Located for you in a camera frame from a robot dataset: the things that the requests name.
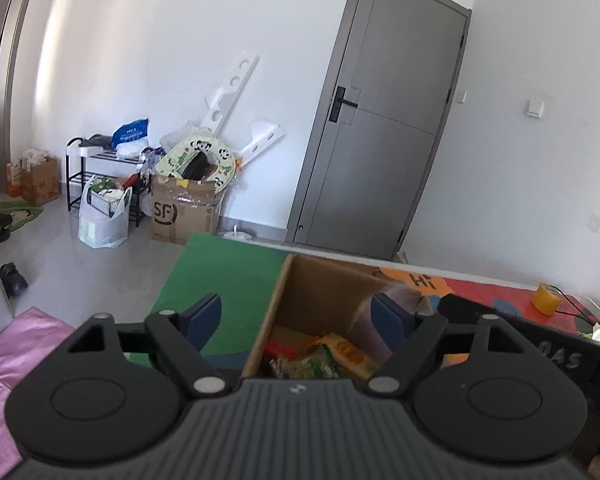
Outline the purple bread snack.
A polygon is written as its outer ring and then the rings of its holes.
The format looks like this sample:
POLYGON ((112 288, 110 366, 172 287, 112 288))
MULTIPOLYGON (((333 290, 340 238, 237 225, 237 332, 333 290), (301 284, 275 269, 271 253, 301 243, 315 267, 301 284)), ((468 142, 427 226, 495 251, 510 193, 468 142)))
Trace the purple bread snack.
POLYGON ((391 285, 362 301, 346 338, 377 364, 414 330, 414 316, 432 315, 429 299, 406 285, 391 285))

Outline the red candy snack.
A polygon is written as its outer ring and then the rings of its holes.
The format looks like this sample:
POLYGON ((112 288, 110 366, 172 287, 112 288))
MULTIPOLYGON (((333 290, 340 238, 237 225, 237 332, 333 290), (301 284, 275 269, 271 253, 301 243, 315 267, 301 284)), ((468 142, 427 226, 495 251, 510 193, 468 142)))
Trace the red candy snack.
POLYGON ((263 350, 263 357, 266 360, 287 360, 294 361, 298 353, 294 348, 281 344, 279 341, 268 341, 263 350))

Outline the yellow tape roll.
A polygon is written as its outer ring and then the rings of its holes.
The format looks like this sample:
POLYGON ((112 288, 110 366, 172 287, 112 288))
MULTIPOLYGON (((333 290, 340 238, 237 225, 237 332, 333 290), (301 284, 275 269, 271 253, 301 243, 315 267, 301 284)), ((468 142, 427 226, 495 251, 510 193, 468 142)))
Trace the yellow tape roll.
POLYGON ((562 303, 562 293, 553 285, 541 283, 533 294, 531 303, 542 315, 553 316, 562 303))

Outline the green snack packets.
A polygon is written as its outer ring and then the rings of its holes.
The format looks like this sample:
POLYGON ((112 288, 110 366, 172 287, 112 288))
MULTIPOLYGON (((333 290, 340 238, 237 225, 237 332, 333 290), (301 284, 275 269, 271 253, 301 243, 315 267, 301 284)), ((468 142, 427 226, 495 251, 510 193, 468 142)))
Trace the green snack packets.
POLYGON ((340 379, 366 382, 379 368, 363 350, 346 338, 328 334, 310 339, 297 351, 294 361, 265 360, 275 377, 282 379, 340 379))

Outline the brown cardboard box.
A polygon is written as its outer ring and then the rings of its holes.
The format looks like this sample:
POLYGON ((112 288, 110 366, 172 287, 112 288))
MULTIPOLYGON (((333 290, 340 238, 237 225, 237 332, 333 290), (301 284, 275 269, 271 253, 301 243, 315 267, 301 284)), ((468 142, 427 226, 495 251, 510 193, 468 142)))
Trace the brown cardboard box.
POLYGON ((271 339, 300 348, 328 334, 346 338, 363 300, 388 286, 406 285, 394 274, 396 270, 374 262, 287 257, 242 377, 257 376, 271 339))

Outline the SF cardboard box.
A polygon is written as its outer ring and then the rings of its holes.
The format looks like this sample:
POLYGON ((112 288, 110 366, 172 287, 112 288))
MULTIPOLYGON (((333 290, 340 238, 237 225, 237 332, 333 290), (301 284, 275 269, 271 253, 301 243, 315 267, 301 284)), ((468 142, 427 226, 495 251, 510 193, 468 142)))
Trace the SF cardboard box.
POLYGON ((155 176, 151 183, 151 238, 186 245, 193 234, 214 234, 223 193, 211 181, 155 176))

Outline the white shopping bag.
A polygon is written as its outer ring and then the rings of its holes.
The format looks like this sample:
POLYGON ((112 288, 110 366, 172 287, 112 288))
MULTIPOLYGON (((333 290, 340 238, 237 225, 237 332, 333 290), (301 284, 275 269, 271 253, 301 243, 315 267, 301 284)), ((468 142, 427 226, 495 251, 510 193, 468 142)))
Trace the white shopping bag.
POLYGON ((129 237, 132 188, 108 177, 91 177, 81 196, 79 240, 93 249, 117 248, 129 237))

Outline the pink cloth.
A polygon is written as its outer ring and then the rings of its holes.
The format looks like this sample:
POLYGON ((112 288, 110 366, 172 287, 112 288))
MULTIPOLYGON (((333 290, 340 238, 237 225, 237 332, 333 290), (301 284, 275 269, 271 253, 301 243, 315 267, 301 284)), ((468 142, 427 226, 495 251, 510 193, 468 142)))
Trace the pink cloth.
POLYGON ((67 323, 31 308, 0 333, 0 478, 20 462, 5 422, 6 400, 18 382, 73 332, 67 323))

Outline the black metal rack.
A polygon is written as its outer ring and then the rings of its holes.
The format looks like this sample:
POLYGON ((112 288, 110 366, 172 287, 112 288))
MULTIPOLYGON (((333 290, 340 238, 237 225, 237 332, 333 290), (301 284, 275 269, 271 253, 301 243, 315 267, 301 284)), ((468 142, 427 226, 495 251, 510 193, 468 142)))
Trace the black metal rack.
POLYGON ((64 193, 68 211, 79 209, 81 195, 91 177, 116 180, 125 184, 140 172, 140 155, 123 157, 116 150, 105 150, 76 136, 65 148, 64 193))

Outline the green floor rug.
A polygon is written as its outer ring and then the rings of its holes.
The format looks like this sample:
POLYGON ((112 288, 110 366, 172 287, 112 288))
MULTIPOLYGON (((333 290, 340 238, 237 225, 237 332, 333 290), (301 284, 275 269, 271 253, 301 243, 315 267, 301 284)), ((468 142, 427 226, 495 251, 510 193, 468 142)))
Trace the green floor rug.
POLYGON ((12 223, 8 226, 12 232, 38 218, 43 211, 43 207, 30 205, 25 200, 3 200, 0 202, 0 214, 9 214, 12 217, 12 223))

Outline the small brown carton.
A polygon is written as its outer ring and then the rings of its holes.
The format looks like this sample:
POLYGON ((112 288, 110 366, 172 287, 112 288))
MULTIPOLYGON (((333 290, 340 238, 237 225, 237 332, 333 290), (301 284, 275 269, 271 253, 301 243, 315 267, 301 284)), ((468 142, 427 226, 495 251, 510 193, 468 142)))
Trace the small brown carton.
POLYGON ((58 160, 53 156, 21 159, 21 196, 33 206, 42 206, 60 196, 58 160))

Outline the blue plastic bag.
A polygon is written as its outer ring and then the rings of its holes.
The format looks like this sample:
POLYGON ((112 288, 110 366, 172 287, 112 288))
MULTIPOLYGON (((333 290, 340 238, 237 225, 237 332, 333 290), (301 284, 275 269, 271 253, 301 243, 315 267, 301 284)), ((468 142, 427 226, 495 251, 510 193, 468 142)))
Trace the blue plastic bag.
POLYGON ((111 147, 116 148, 120 144, 135 142, 148 136, 148 118, 142 118, 122 125, 111 136, 111 147))

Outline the short white plastic board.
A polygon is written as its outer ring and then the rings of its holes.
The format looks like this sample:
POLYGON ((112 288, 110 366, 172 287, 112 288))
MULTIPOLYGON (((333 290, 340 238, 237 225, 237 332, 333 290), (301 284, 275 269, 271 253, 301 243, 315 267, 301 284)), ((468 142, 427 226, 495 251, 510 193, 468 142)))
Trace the short white plastic board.
POLYGON ((240 166, 245 167, 256 157, 263 154, 285 135, 285 130, 274 122, 264 119, 254 120, 250 124, 251 141, 237 154, 240 166))

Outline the grey door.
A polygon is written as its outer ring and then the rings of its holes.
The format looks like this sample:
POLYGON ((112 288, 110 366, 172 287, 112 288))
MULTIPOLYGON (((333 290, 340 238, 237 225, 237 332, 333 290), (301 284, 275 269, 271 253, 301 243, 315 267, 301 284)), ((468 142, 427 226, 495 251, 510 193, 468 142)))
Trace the grey door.
POLYGON ((470 10, 452 0, 347 0, 286 240, 390 260, 449 116, 470 10), (357 108, 328 114, 338 86, 357 108))

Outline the white wall switch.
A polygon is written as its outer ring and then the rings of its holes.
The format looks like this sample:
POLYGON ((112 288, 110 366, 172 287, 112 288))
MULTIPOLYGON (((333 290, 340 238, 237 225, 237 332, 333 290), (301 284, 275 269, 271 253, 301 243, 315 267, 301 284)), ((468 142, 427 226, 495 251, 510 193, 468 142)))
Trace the white wall switch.
POLYGON ((542 100, 529 100, 526 115, 534 119, 542 119, 545 110, 545 102, 542 100))

